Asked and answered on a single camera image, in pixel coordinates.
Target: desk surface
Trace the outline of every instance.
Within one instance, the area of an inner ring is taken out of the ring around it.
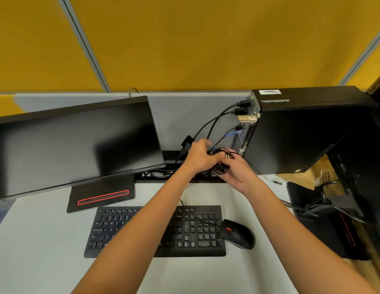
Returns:
[[[265,182],[289,201],[285,184]],[[136,184],[135,199],[113,205],[144,205],[162,185]],[[69,195],[64,188],[16,200],[0,225],[0,293],[70,293],[88,270],[94,259],[83,255],[96,208],[67,214]],[[138,293],[297,293],[242,194],[223,183],[196,183],[182,200],[221,205],[223,218],[252,229],[256,246],[226,242],[225,257],[154,258]]]

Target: right arm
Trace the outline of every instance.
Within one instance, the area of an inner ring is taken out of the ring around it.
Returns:
[[[230,169],[220,177],[246,196],[300,294],[377,293],[294,217],[241,156],[234,158],[222,160]]]

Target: white sticker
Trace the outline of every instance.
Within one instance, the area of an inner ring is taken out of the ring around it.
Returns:
[[[280,90],[259,90],[258,91],[261,95],[273,95],[273,94],[280,94]]]
[[[261,100],[263,103],[277,103],[277,102],[289,102],[289,99],[281,99],[281,100]]]

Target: left arm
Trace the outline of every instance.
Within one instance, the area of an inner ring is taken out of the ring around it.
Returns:
[[[225,156],[207,155],[206,145],[193,142],[183,165],[109,242],[72,294],[137,292],[187,184]]]

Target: hand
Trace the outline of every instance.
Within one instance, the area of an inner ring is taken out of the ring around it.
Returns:
[[[228,151],[236,153],[234,150],[227,148]],[[226,183],[231,187],[246,195],[249,192],[249,184],[254,179],[257,179],[256,174],[247,164],[245,159],[243,159],[238,154],[232,154],[234,159],[223,157],[220,161],[230,167],[230,169],[224,173],[219,174]]]
[[[194,174],[212,168],[217,162],[225,157],[225,153],[220,152],[216,155],[208,155],[207,145],[211,144],[212,143],[207,139],[201,139],[199,142],[194,141],[183,166],[189,167]]]

